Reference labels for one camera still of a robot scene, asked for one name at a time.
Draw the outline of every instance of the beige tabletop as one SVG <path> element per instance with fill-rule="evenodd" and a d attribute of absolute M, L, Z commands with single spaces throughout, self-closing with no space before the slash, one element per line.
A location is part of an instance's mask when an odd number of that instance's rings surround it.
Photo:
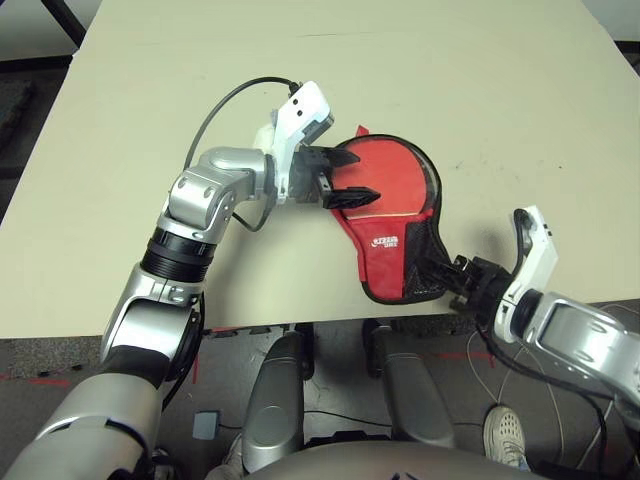
<path fill-rule="evenodd" d="M 511 268 L 510 214 L 537 204 L 560 255 L 550 289 L 640 296 L 640 82 L 579 0 L 109 0 L 0 227 L 0 336 L 102 333 L 203 117 L 262 75 L 320 85 L 336 121 L 318 144 L 363 124 L 421 146 L 452 255 Z M 235 99 L 199 151 L 250 146 L 285 95 Z M 230 225 L 207 294 L 211 326 L 447 310 L 369 300 L 350 240 L 309 205 L 258 234 Z"/>

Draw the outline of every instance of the white wire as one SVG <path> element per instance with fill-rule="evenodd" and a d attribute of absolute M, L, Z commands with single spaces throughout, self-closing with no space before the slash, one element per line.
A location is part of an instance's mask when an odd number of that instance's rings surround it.
<path fill-rule="evenodd" d="M 607 417 L 609 417 L 609 414 L 611 413 L 611 407 L 613 407 L 613 400 L 611 400 L 609 402 L 609 405 L 607 406 L 607 410 L 604 412 L 604 421 L 605 422 L 607 421 Z M 587 445 L 587 449 L 582 454 L 582 457 L 580 457 L 580 461 L 576 465 L 576 469 L 582 468 L 582 464 L 587 459 L 587 455 L 589 455 L 589 452 L 591 451 L 593 446 L 596 444 L 596 442 L 598 441 L 599 437 L 600 437 L 600 427 L 598 427 L 598 429 L 596 430 L 595 435 L 591 439 L 591 442 L 589 443 L 589 445 Z"/>
<path fill-rule="evenodd" d="M 473 362 L 471 361 L 471 353 L 469 352 L 469 347 L 471 345 L 471 340 L 473 340 L 473 337 L 475 337 L 477 334 L 477 331 L 473 332 L 471 335 L 469 335 L 469 340 L 467 340 L 467 361 L 469 362 L 469 367 L 471 367 L 473 375 L 476 377 L 476 380 L 478 380 L 480 385 L 482 385 L 482 388 L 485 389 L 485 391 L 489 394 L 489 396 L 495 403 L 499 403 L 493 392 L 491 392 L 491 390 L 489 390 L 489 387 L 487 387 L 487 385 L 482 381 L 480 375 L 478 375 L 478 372 L 476 372 L 476 368 L 473 366 Z"/>
<path fill-rule="evenodd" d="M 544 371 L 542 364 L 538 361 L 536 356 L 533 353 L 531 353 L 529 349 L 525 347 L 522 343 L 520 344 L 520 350 L 518 350 L 518 352 L 513 357 L 514 362 L 518 360 L 518 357 L 522 352 L 525 352 L 527 355 L 531 357 L 531 359 L 538 366 L 540 373 L 542 373 L 543 375 L 547 374 L 547 372 Z M 500 391 L 498 392 L 498 403 L 500 403 L 500 401 L 502 400 L 502 393 L 504 391 L 504 386 L 506 385 L 507 379 L 509 378 L 510 374 L 511 374 L 511 369 L 507 370 L 507 373 L 505 374 L 504 379 L 502 380 L 502 384 L 500 385 Z M 562 463 L 562 459 L 564 458 L 564 428 L 562 428 L 562 419 L 560 417 L 560 409 L 558 408 L 558 402 L 556 401 L 556 396 L 553 393 L 553 388 L 547 382 L 545 382 L 545 385 L 547 386 L 547 390 L 549 391 L 549 397 L 551 397 L 551 403 L 553 403 L 553 410 L 555 411 L 556 421 L 558 423 L 558 434 L 560 436 L 560 453 L 558 455 L 557 463 Z"/>
<path fill-rule="evenodd" d="M 631 313 L 633 313 L 635 315 L 640 315 L 640 312 L 638 312 L 636 310 L 633 310 L 632 308 L 625 307 L 624 305 L 620 305 L 619 303 L 610 303 L 610 304 L 605 305 L 604 307 L 602 307 L 600 310 L 606 312 L 607 308 L 613 308 L 613 307 L 621 308 L 621 309 L 626 310 L 627 312 L 631 312 Z"/>
<path fill-rule="evenodd" d="M 469 366 L 471 367 L 471 371 L 473 372 L 473 375 L 476 377 L 478 382 L 480 382 L 480 385 L 482 385 L 482 387 L 486 390 L 486 392 L 493 399 L 493 401 L 496 404 L 499 404 L 500 400 L 502 399 L 502 393 L 504 392 L 504 387 L 505 387 L 505 385 L 507 383 L 507 379 L 509 378 L 509 375 L 511 375 L 511 369 L 507 369 L 507 373 L 505 373 L 504 378 L 502 379 L 502 383 L 500 384 L 500 390 L 498 391 L 498 398 L 496 398 L 493 395 L 493 393 L 491 392 L 491 390 L 489 390 L 489 387 L 487 387 L 487 385 L 482 381 L 482 379 L 478 375 L 478 372 L 476 372 L 476 369 L 473 366 L 473 362 L 471 361 L 471 354 L 469 352 L 469 348 L 470 348 L 470 345 L 471 345 L 471 340 L 473 340 L 473 337 L 477 333 L 478 333 L 477 331 L 473 332 L 469 336 L 469 339 L 467 340 L 467 361 L 469 362 Z M 527 349 L 522 344 L 520 344 L 520 350 L 518 350 L 518 352 L 515 354 L 515 356 L 513 357 L 513 360 L 514 361 L 518 360 L 518 357 L 520 356 L 520 354 L 522 352 L 525 352 L 527 355 L 529 355 L 533 359 L 533 361 L 536 363 L 536 365 L 538 366 L 538 369 L 540 370 L 540 372 L 543 375 L 547 374 L 544 371 L 544 368 L 542 368 L 542 364 L 538 361 L 538 359 L 533 355 L 533 353 L 531 353 L 529 351 L 529 349 Z M 549 385 L 549 383 L 545 382 L 545 384 L 547 385 L 547 389 L 549 390 L 549 396 L 551 397 L 551 403 L 553 403 L 553 409 L 554 409 L 555 414 L 556 414 L 556 421 L 558 422 L 558 433 L 560 435 L 560 455 L 558 456 L 558 463 L 561 463 L 562 459 L 564 457 L 564 429 L 562 428 L 562 419 L 560 418 L 560 410 L 558 409 L 558 402 L 556 401 L 556 396 L 553 393 L 553 389 L 551 388 L 551 385 Z"/>

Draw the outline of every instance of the black mesh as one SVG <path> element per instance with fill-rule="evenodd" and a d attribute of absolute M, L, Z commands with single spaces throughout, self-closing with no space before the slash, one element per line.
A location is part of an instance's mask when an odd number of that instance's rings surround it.
<path fill-rule="evenodd" d="M 423 222 L 407 224 L 405 234 L 404 255 L 404 292 L 403 297 L 407 301 L 420 302 L 441 297 L 446 289 L 421 275 L 416 260 L 428 256 L 443 263 L 449 262 L 446 250 L 440 247 L 439 238 L 436 240 L 433 229 L 433 218 Z"/>

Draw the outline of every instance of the white sneaker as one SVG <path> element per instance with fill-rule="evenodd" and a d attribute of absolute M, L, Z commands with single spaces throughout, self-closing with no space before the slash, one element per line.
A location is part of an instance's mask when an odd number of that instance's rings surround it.
<path fill-rule="evenodd" d="M 239 475 L 243 473 L 242 467 L 242 434 L 239 434 L 231 443 L 229 453 L 222 460 L 223 465 L 229 465 L 238 471 Z"/>
<path fill-rule="evenodd" d="M 494 462 L 529 470 L 524 456 L 524 434 L 516 412 L 494 407 L 484 421 L 484 452 Z"/>

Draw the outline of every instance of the red mesh bag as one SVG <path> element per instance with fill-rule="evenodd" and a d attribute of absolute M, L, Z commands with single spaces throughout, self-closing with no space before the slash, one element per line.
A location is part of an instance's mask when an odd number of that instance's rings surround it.
<path fill-rule="evenodd" d="M 423 257 L 449 263 L 438 233 L 442 187 L 420 148 L 391 135 L 364 135 L 340 145 L 360 162 L 332 172 L 335 189 L 366 185 L 381 194 L 362 207 L 332 210 L 358 252 L 362 287 L 374 301 L 406 304 L 433 300 L 445 288 L 421 275 Z"/>

